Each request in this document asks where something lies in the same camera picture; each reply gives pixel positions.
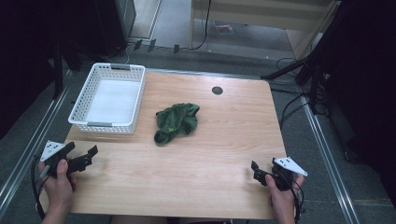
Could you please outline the person's left hand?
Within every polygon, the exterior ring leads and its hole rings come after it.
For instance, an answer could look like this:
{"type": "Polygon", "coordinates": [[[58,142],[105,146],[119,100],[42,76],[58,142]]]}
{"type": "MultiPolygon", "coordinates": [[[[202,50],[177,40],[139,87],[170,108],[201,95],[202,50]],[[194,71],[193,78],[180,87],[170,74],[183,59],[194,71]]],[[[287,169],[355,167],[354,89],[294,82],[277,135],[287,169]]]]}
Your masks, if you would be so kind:
{"type": "Polygon", "coordinates": [[[67,160],[60,160],[57,167],[56,177],[49,176],[44,183],[44,189],[49,197],[50,214],[68,214],[73,205],[74,188],[77,179],[67,174],[67,160]]]}

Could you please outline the red item on floor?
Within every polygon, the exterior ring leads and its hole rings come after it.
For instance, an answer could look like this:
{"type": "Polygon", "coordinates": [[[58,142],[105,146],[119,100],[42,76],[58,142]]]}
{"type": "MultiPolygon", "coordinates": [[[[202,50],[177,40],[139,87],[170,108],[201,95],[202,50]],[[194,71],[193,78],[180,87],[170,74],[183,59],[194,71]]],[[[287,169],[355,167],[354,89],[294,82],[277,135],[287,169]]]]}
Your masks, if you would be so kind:
{"type": "Polygon", "coordinates": [[[229,24],[216,24],[215,27],[220,35],[233,34],[233,27],[229,24]]]}

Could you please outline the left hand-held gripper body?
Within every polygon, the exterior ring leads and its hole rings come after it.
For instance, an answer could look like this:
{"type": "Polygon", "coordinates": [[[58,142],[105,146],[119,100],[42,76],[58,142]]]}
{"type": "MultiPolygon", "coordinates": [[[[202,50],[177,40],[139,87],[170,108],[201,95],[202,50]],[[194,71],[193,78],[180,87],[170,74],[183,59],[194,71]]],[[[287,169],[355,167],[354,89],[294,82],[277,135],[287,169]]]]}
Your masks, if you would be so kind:
{"type": "Polygon", "coordinates": [[[40,157],[40,160],[45,163],[45,167],[40,175],[56,176],[59,161],[66,160],[67,154],[74,148],[75,148],[74,142],[70,142],[68,144],[62,144],[53,141],[48,141],[40,157]]]}

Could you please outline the metal floor rail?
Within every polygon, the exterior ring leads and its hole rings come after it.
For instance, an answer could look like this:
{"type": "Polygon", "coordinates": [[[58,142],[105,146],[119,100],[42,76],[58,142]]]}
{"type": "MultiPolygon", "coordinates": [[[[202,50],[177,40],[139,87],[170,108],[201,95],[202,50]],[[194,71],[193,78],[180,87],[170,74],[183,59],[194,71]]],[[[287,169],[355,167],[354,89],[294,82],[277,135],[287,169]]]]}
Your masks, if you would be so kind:
{"type": "Polygon", "coordinates": [[[357,210],[355,209],[355,206],[349,195],[344,180],[341,177],[341,174],[337,168],[337,165],[331,153],[331,149],[318,122],[317,116],[312,113],[308,105],[304,107],[304,112],[308,119],[313,135],[316,139],[319,152],[328,172],[328,176],[331,180],[337,202],[340,205],[340,208],[346,220],[346,224],[361,224],[360,218],[357,214],[357,210]]]}
{"type": "Polygon", "coordinates": [[[71,70],[65,72],[64,89],[55,99],[52,98],[54,85],[50,84],[0,140],[0,220],[29,170],[33,156],[40,150],[74,77],[71,70]]]}

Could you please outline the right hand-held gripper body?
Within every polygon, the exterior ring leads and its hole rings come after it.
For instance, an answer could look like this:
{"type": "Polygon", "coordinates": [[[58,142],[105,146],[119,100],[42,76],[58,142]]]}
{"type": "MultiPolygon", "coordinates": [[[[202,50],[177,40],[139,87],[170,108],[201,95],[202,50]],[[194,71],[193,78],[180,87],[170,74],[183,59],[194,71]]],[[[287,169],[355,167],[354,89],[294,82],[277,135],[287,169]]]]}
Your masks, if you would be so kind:
{"type": "Polygon", "coordinates": [[[308,172],[290,157],[273,158],[272,164],[273,178],[281,191],[291,189],[294,174],[308,176],[308,172]]]}

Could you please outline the black tripod stand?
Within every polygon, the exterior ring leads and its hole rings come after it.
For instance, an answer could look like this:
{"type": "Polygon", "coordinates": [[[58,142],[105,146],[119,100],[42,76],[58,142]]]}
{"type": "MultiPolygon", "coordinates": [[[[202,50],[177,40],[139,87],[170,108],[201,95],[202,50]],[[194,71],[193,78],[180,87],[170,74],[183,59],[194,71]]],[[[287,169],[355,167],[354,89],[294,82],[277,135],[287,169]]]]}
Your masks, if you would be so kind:
{"type": "Polygon", "coordinates": [[[261,79],[263,80],[273,80],[275,78],[286,75],[288,72],[294,71],[300,68],[300,71],[295,78],[295,83],[298,86],[305,85],[308,80],[311,80],[309,96],[309,108],[313,114],[318,114],[318,85],[319,80],[323,75],[324,61],[326,58],[327,51],[324,48],[316,47],[311,53],[306,57],[298,60],[270,75],[263,75],[261,79]]]}

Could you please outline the white plastic basket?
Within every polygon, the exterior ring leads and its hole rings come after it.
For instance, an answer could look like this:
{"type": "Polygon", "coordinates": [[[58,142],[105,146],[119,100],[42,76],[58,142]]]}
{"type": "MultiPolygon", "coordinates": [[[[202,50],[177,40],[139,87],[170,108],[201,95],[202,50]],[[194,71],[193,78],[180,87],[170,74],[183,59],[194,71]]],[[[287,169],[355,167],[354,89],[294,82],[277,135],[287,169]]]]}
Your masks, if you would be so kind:
{"type": "Polygon", "coordinates": [[[68,122],[87,133],[133,134],[145,88],[142,65],[95,63],[68,122]]]}

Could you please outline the black cabinet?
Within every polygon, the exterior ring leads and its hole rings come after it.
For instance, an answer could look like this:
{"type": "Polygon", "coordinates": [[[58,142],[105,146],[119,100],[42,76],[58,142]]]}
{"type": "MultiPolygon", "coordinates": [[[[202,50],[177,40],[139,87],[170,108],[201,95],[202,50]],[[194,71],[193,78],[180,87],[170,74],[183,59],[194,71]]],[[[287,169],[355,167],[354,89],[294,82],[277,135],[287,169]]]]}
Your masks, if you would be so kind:
{"type": "Polygon", "coordinates": [[[134,0],[93,0],[99,20],[99,46],[106,56],[125,49],[134,27],[134,0]]]}

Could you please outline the light wooden furniture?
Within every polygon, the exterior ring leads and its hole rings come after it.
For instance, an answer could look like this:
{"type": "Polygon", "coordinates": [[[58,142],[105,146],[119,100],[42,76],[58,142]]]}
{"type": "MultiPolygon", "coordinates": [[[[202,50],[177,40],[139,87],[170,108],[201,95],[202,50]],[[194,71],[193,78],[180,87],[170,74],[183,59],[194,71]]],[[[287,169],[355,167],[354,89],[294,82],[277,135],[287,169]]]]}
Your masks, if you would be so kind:
{"type": "Polygon", "coordinates": [[[332,21],[338,0],[190,0],[190,46],[194,20],[206,18],[284,29],[293,54],[302,59],[332,21]]]}

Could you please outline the person's right hand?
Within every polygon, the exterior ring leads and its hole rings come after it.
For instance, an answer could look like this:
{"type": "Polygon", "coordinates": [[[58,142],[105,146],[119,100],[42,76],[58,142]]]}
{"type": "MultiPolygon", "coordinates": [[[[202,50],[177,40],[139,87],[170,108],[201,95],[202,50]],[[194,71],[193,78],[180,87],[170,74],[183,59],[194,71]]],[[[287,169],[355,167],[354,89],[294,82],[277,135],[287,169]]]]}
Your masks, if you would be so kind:
{"type": "Polygon", "coordinates": [[[269,200],[273,207],[273,216],[277,224],[295,224],[295,198],[304,183],[304,176],[297,174],[291,190],[280,191],[275,180],[266,175],[265,180],[270,190],[269,200]]]}

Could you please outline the green cloth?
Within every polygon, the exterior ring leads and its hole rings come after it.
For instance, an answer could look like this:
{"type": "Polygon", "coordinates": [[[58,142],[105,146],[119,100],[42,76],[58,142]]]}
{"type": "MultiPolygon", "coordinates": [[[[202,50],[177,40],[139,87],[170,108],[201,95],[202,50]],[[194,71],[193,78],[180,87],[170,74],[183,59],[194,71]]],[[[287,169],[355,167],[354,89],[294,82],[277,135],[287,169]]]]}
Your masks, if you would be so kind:
{"type": "Polygon", "coordinates": [[[171,142],[178,134],[189,135],[198,125],[196,114],[200,106],[191,103],[175,104],[156,113],[157,132],[154,142],[157,146],[164,146],[171,142]]]}

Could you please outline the black metal stand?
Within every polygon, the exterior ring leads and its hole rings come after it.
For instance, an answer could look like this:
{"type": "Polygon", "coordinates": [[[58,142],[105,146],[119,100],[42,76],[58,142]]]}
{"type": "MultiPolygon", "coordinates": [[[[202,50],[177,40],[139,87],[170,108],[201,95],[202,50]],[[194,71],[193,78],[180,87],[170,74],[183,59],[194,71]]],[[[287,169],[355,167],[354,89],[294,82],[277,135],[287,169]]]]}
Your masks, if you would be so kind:
{"type": "Polygon", "coordinates": [[[53,58],[53,66],[54,66],[54,93],[53,99],[57,99],[63,91],[63,58],[62,58],[62,50],[61,50],[61,42],[56,41],[54,44],[54,58],[53,58]]]}

